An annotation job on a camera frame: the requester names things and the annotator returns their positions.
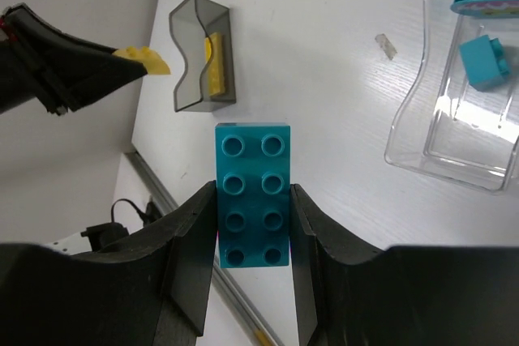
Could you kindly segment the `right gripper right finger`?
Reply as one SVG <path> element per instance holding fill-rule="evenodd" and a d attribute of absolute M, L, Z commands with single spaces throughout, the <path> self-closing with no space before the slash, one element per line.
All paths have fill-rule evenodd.
<path fill-rule="evenodd" d="M 290 188 L 302 345 L 515 345 L 515 247 L 379 249 Z"/>

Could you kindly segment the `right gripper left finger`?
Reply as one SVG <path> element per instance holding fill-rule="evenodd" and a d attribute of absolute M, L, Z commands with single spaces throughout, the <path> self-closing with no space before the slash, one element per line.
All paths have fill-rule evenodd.
<path fill-rule="evenodd" d="M 214 182 L 185 203 L 217 194 Z M 45 246 L 1 247 L 1 342 L 4 345 L 155 345 L 165 297 L 167 251 L 177 222 L 149 226 L 142 250 L 61 254 Z"/>

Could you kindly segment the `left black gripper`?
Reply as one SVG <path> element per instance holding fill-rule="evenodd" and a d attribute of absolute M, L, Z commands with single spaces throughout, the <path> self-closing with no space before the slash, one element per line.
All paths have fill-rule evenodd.
<path fill-rule="evenodd" d="M 37 100 L 63 114 L 92 105 L 144 77 L 146 69 L 115 48 L 66 34 L 24 3 L 1 14 L 1 113 Z"/>

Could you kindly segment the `yellow curved lego piece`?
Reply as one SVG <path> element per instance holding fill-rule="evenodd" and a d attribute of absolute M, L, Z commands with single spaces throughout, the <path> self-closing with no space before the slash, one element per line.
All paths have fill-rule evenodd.
<path fill-rule="evenodd" d="M 117 49 L 113 52 L 114 56 L 140 62 L 149 75 L 169 75 L 170 68 L 162 57 L 147 46 L 136 48 L 129 46 Z"/>

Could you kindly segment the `yellow lego pieces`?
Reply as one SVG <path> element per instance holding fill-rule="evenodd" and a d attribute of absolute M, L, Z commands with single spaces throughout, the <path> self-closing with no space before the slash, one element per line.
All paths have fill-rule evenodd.
<path fill-rule="evenodd" d="M 225 69 L 223 57 L 223 36 L 214 32 L 204 39 L 205 60 L 208 64 L 207 79 L 210 96 L 225 93 Z"/>

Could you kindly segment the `small teal lego brick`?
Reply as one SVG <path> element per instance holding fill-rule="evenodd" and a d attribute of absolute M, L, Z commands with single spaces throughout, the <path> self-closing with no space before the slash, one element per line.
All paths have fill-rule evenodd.
<path fill-rule="evenodd" d="M 479 92 L 485 92 L 505 83 L 511 69 L 498 38 L 480 36 L 459 47 L 468 83 Z"/>

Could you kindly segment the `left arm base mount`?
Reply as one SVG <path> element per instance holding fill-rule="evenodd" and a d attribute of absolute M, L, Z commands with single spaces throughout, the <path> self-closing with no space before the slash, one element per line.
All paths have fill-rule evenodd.
<path fill-rule="evenodd" d="M 130 233 L 124 224 L 116 221 L 115 208 L 119 203 L 127 203 L 133 208 L 143 226 L 140 231 Z M 111 206 L 109 222 L 87 227 L 80 236 L 88 240 L 92 252 L 96 253 L 142 250 L 149 244 L 154 246 L 153 235 L 156 229 L 149 226 L 167 215 L 168 213 L 161 210 L 153 201 L 149 201 L 146 208 L 142 210 L 135 202 L 122 198 L 116 200 Z"/>

